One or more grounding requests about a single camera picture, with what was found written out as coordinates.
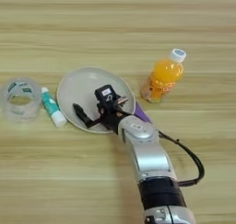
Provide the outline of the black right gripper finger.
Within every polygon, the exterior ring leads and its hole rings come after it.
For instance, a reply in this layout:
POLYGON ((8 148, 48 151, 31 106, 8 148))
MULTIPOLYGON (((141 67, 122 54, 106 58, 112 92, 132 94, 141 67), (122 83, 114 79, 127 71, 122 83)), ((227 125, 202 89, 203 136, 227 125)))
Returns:
POLYGON ((85 124, 87 128, 95 126, 101 122, 101 119, 98 118, 95 121, 92 121, 84 112, 84 110, 76 103, 73 104, 74 111, 77 117, 85 124))
POLYGON ((126 96, 122 96, 117 100, 117 104, 120 106, 124 106, 128 102, 128 98, 126 96))

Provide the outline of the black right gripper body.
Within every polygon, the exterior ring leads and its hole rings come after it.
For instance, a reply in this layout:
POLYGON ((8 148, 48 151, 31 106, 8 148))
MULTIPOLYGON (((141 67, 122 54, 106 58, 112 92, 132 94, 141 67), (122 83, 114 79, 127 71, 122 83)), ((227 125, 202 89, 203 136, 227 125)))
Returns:
POLYGON ((129 116, 130 113, 123 110, 123 104, 114 103, 109 106, 104 106, 98 103, 97 106, 100 113, 100 123, 108 130, 118 134, 119 123, 125 117, 129 116))

